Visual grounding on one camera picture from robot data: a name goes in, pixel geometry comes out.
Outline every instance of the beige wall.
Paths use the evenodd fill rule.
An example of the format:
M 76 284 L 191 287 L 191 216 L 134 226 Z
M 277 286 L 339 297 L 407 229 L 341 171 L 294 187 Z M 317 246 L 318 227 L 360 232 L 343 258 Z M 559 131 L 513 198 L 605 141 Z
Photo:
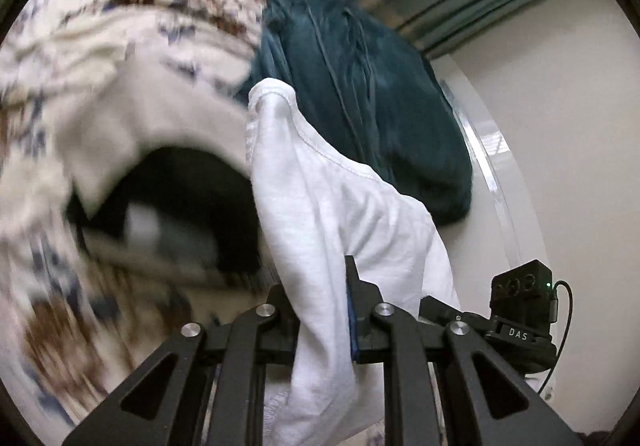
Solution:
M 453 54 L 529 188 L 574 322 L 553 406 L 609 429 L 640 384 L 640 40 L 614 0 L 545 0 Z M 561 294 L 561 328 L 566 296 Z

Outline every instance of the triangular cutout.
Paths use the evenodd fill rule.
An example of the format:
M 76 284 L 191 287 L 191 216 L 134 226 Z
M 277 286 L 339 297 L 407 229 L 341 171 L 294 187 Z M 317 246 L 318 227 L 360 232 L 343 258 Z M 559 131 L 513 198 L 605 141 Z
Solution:
M 529 408 L 529 401 L 484 354 L 476 352 L 473 361 L 489 412 L 494 419 L 502 419 Z
M 166 388 L 169 385 L 169 379 L 171 379 L 171 374 L 177 363 L 177 354 L 169 354 L 164 357 L 161 362 L 124 397 L 120 403 L 121 409 L 124 410 L 124 412 L 132 413 L 143 419 L 155 419 Z

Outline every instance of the floral blanket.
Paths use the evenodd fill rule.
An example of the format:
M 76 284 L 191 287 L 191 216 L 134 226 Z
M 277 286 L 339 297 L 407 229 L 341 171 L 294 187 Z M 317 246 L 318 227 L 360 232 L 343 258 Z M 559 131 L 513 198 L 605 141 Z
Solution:
M 144 46 L 230 93 L 260 41 L 265 0 L 30 0 L 0 48 L 0 379 L 45 446 L 190 321 L 260 303 L 91 260 L 63 215 L 54 128 Z M 380 425 L 348 444 L 382 444 Z

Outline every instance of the dark teal garment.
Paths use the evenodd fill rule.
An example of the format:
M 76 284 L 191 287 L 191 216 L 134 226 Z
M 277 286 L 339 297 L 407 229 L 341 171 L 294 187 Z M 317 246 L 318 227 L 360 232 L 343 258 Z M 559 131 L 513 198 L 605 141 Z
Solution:
M 263 78 L 292 86 L 306 120 L 344 156 L 420 200 L 436 224 L 464 217 L 471 162 L 428 62 L 343 0 L 267 0 L 238 99 Z

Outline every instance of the silver bolt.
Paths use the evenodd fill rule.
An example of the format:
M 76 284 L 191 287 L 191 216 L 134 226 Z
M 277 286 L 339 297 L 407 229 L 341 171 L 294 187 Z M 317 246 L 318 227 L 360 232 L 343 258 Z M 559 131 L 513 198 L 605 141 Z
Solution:
M 185 338 L 193 338 L 194 336 L 200 334 L 200 325 L 198 325 L 197 323 L 187 323 L 182 326 L 180 332 Z
M 396 312 L 396 308 L 386 301 L 376 305 L 376 313 L 381 316 L 391 316 L 394 312 Z
M 263 303 L 262 305 L 258 305 L 258 307 L 255 308 L 255 312 L 258 316 L 267 318 L 268 316 L 275 314 L 276 308 L 270 303 Z
M 457 334 L 458 336 L 464 336 L 469 332 L 469 325 L 463 321 L 452 321 L 449 324 L 449 328 L 453 331 L 453 334 Z

